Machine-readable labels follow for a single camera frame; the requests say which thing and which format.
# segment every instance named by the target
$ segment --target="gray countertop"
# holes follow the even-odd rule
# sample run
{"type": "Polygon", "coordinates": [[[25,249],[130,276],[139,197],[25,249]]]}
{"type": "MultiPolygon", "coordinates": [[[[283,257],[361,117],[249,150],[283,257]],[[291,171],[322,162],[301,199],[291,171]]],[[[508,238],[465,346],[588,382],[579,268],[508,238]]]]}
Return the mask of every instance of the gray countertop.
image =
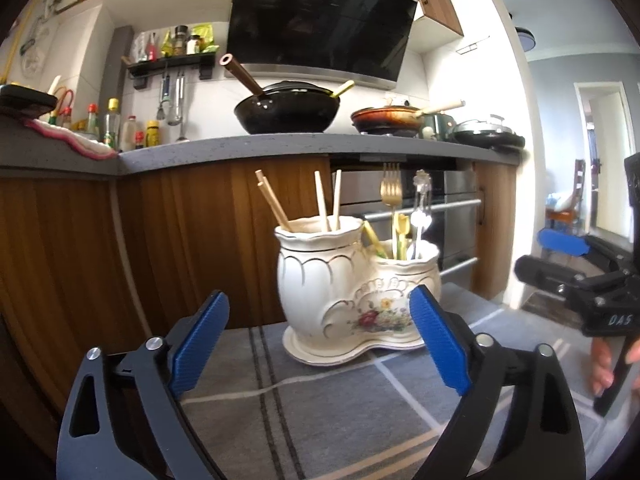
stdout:
{"type": "Polygon", "coordinates": [[[216,160],[278,155],[405,156],[478,160],[518,165],[518,155],[503,155],[473,146],[401,137],[358,134],[265,134],[218,137],[181,144],[166,144],[120,154],[111,160],[91,160],[62,140],[46,139],[17,121],[0,117],[0,170],[67,172],[113,177],[216,160]]]}

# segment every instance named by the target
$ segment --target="black shelf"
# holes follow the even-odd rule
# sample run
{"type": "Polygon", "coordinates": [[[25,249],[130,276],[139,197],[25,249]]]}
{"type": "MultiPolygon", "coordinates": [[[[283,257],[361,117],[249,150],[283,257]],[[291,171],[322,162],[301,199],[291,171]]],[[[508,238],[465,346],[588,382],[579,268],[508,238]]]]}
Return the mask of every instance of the black shelf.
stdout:
{"type": "Polygon", "coordinates": [[[133,78],[133,88],[143,90],[148,85],[148,78],[161,74],[168,68],[177,66],[197,66],[199,79],[206,81],[211,79],[213,66],[216,63],[216,52],[201,52],[199,54],[187,54],[184,56],[161,57],[155,61],[141,61],[127,66],[127,70],[133,78]]]}

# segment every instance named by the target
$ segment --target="white towel with pink trim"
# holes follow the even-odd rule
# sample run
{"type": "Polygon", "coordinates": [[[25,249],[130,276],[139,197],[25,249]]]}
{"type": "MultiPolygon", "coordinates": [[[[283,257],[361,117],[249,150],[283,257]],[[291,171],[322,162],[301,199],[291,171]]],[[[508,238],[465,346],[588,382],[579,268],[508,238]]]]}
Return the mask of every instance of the white towel with pink trim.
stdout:
{"type": "Polygon", "coordinates": [[[51,139],[64,140],[73,150],[80,153],[80,155],[87,156],[93,160],[105,160],[107,158],[113,158],[118,156],[118,152],[95,140],[85,139],[83,136],[73,133],[71,130],[61,128],[60,126],[54,126],[53,124],[39,121],[38,119],[25,119],[23,124],[43,134],[45,137],[51,139]]]}

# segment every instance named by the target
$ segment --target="dishwasher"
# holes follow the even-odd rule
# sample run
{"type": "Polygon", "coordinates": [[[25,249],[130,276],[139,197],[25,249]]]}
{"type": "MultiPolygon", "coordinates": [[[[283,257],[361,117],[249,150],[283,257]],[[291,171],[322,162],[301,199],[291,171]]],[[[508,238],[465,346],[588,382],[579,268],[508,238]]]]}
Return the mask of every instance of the dishwasher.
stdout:
{"type": "MultiPolygon", "coordinates": [[[[340,214],[370,222],[381,240],[391,238],[391,211],[380,200],[382,171],[342,172],[340,214]]],[[[481,203],[476,174],[468,171],[430,171],[433,181],[433,222],[422,236],[440,250],[438,267],[442,282],[453,282],[469,290],[476,257],[476,209],[481,203]]],[[[410,214],[414,207],[415,171],[402,170],[402,207],[410,214]]]]}

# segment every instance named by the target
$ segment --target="yellow pipe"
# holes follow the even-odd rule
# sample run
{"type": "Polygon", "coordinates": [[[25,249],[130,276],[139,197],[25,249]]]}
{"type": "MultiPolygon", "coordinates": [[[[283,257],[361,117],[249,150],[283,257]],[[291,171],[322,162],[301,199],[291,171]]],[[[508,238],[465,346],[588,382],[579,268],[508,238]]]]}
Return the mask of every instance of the yellow pipe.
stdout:
{"type": "Polygon", "coordinates": [[[2,73],[2,76],[0,76],[0,84],[1,85],[6,84],[6,79],[7,79],[7,77],[9,77],[9,70],[11,70],[11,63],[14,62],[15,51],[18,50],[18,44],[20,43],[20,38],[22,37],[22,33],[24,31],[24,27],[26,27],[27,22],[29,21],[29,19],[31,17],[31,13],[33,12],[33,9],[35,8],[36,4],[39,1],[40,0],[32,0],[31,1],[31,3],[29,4],[29,7],[27,8],[27,13],[26,13],[24,19],[20,22],[20,25],[18,25],[18,30],[15,33],[14,44],[12,44],[11,50],[9,51],[9,57],[6,60],[6,64],[4,66],[4,72],[2,73]]]}

